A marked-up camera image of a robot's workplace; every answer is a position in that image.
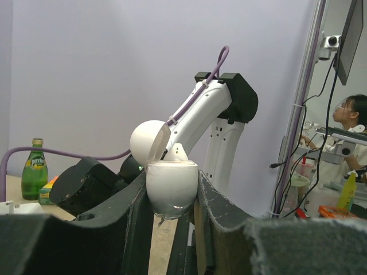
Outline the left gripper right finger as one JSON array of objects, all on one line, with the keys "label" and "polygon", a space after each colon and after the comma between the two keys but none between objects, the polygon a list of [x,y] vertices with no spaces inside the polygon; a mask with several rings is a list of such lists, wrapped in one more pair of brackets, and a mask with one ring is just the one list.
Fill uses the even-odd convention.
[{"label": "left gripper right finger", "polygon": [[198,176],[199,274],[365,274],[366,221],[253,218]]}]

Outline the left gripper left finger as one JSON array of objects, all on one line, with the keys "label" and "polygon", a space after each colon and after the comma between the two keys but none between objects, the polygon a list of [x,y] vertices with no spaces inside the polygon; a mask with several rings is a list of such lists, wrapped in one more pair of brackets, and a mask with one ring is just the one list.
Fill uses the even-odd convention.
[{"label": "left gripper left finger", "polygon": [[153,220],[145,174],[74,221],[3,215],[1,273],[147,274]]}]

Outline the white charging case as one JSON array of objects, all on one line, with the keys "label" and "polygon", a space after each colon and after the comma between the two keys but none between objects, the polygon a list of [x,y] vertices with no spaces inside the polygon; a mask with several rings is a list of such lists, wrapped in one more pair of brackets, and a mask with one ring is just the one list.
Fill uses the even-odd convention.
[{"label": "white charging case", "polygon": [[146,190],[161,221],[186,214],[198,189],[198,165],[189,160],[180,143],[166,151],[171,130],[167,123],[149,120],[138,125],[130,137],[132,157],[145,169]]}]

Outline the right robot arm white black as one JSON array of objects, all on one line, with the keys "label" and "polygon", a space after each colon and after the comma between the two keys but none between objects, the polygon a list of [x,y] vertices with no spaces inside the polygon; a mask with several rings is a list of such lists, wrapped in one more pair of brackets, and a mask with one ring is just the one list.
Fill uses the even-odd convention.
[{"label": "right robot arm white black", "polygon": [[131,184],[155,160],[174,160],[190,153],[204,132],[210,139],[204,172],[211,184],[227,194],[239,138],[256,115],[259,99],[239,73],[195,76],[196,86],[168,122],[149,120],[130,138],[130,153],[118,173],[91,157],[82,158],[55,181],[50,200],[72,215],[103,203]]}]

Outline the orange green juice carton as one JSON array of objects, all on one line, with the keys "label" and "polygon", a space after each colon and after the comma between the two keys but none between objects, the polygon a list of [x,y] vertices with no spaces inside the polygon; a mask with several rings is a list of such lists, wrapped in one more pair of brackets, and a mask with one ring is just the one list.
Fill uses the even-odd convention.
[{"label": "orange green juice carton", "polygon": [[55,181],[58,179],[58,176],[55,176],[51,179],[46,185],[44,185],[38,193],[38,202],[41,205],[53,205],[50,200],[50,192],[53,188]]}]

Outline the orange box on desk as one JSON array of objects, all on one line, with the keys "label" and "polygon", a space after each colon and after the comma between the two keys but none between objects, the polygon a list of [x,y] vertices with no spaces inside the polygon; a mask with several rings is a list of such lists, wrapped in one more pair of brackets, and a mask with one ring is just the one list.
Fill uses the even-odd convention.
[{"label": "orange box on desk", "polygon": [[319,206],[318,212],[324,218],[358,218],[358,216],[352,214],[349,210],[337,207]]}]

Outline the green glass bottle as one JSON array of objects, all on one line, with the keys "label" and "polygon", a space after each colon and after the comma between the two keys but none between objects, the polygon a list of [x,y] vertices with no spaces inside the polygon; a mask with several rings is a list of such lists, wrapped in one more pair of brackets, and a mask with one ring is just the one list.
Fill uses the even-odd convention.
[{"label": "green glass bottle", "polygon": [[31,151],[21,176],[23,199],[35,201],[39,191],[48,183],[48,167],[43,151]]}]

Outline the yellow spray bottle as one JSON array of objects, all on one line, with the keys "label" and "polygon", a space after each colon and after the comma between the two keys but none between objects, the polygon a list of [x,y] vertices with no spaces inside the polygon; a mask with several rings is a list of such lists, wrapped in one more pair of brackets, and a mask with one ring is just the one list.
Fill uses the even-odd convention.
[{"label": "yellow spray bottle", "polygon": [[357,189],[356,176],[357,174],[354,171],[352,171],[348,176],[338,200],[338,208],[350,211]]}]

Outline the black monitor screen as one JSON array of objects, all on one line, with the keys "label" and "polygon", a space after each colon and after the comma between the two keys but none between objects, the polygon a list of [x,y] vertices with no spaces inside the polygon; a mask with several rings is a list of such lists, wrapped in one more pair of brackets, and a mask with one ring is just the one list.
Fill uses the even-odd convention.
[{"label": "black monitor screen", "polygon": [[352,0],[339,38],[333,68],[343,86],[347,84],[353,60],[364,28],[364,2]]}]

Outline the aluminium frame post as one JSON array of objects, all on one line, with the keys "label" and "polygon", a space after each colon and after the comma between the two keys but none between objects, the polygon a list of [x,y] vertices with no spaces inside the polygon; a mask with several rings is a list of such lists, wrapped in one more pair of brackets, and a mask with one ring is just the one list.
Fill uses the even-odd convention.
[{"label": "aluminium frame post", "polygon": [[310,31],[307,36],[306,48],[302,60],[301,72],[296,88],[296,94],[292,101],[290,119],[287,132],[282,140],[278,161],[270,168],[277,168],[278,175],[274,191],[274,200],[269,210],[270,218],[277,218],[280,215],[280,204],[282,193],[288,181],[292,157],[298,146],[298,136],[302,119],[305,117],[306,108],[303,106],[306,100],[315,64],[318,62],[318,51],[323,39],[323,27],[329,7],[329,1],[316,1],[316,8],[311,21]]}]

